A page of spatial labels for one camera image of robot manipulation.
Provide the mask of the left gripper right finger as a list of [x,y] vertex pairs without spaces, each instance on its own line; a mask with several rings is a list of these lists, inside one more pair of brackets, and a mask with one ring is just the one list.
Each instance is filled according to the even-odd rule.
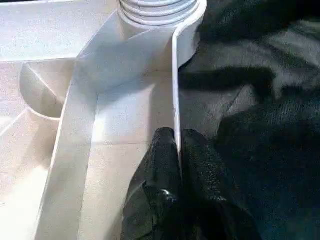
[[204,239],[261,239],[235,179],[214,146],[196,130],[185,129],[181,157],[188,204]]

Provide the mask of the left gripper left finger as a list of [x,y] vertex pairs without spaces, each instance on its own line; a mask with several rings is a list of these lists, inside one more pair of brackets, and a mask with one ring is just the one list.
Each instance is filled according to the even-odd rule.
[[182,179],[174,130],[162,127],[127,191],[122,211],[122,240],[180,240],[183,223]]

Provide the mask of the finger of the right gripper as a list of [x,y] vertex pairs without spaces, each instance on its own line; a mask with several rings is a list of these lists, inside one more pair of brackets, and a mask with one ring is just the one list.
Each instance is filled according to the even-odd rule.
[[319,90],[291,90],[224,117],[216,148],[264,240],[319,239]]

